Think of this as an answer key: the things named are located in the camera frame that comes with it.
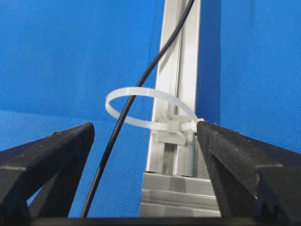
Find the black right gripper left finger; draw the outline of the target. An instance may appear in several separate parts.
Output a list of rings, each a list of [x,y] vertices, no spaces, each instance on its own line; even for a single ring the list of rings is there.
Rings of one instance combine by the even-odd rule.
[[[88,122],[1,151],[1,219],[67,217],[94,136]]]

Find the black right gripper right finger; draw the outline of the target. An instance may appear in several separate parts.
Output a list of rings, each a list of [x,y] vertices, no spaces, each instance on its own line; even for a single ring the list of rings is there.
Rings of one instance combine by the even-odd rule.
[[[222,216],[301,216],[300,154],[204,121],[197,135]]]

